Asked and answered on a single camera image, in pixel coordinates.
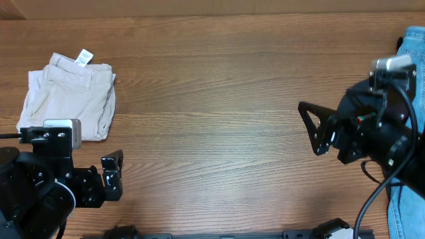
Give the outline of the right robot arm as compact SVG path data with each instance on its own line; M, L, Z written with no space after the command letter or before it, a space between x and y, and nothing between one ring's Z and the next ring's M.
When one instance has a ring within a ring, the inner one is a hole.
M424 196L424 130L418 127L413 95L416 65L377 68L367 80L348 88L336 110L308 102L298 104L313 152L323 155L338 149L338 160L349 164L369 157L386 173L362 206L353 237L359 238L361 221L385 188L406 186Z

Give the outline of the beige shorts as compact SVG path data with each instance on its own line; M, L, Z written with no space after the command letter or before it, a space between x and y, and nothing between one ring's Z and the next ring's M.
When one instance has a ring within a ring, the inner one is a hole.
M54 53L42 70L30 71L28 77L17 129L40 127L51 119L78 119L82 140L107 138L116 108L116 75L109 64L89 64L86 59Z

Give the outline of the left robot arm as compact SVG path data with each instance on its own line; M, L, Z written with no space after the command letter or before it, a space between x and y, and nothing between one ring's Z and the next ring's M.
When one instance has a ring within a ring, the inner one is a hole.
M100 208L123 195L122 150L95 166L76 168L72 151L81 142L71 127L24 127L12 133L31 152L1 148L1 237L61 238L75 208Z

